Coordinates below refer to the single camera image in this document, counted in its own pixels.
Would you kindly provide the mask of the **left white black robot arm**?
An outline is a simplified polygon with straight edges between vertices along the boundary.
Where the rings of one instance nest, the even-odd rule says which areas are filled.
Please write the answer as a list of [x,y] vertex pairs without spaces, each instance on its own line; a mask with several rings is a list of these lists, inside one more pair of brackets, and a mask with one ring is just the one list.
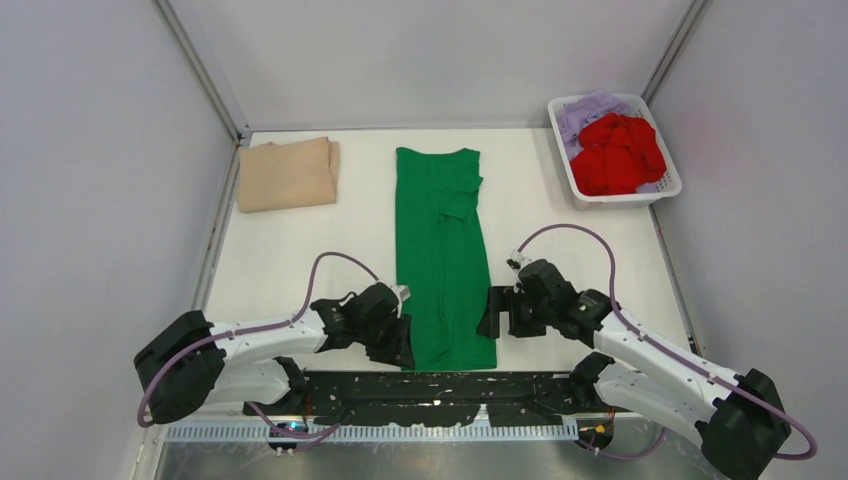
[[411,368],[408,287],[376,282],[340,300],[320,299],[282,317],[213,323],[182,314],[134,357],[144,390],[143,427],[182,420],[204,406],[240,402],[298,412],[307,398],[294,358],[364,347],[372,362]]

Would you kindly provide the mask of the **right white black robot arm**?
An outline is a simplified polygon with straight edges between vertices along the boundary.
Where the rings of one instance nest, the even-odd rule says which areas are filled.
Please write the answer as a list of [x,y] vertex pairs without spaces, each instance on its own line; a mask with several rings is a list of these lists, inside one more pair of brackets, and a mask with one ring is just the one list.
[[510,259],[512,287],[494,287],[477,327],[496,338],[491,316],[505,311],[517,338],[555,330],[591,352],[569,375],[570,395],[584,410],[619,407],[646,417],[698,447],[730,479],[757,479],[789,438],[791,427],[774,381],[740,374],[681,349],[645,328],[604,293],[577,291],[545,259]]

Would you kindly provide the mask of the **green t shirt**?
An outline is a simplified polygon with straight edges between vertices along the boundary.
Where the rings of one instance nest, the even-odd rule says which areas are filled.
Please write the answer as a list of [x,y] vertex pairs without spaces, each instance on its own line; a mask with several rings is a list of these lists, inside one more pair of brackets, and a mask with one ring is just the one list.
[[419,371],[497,365],[494,340],[477,326],[491,277],[478,202],[480,154],[396,150],[396,279],[409,287],[411,348]]

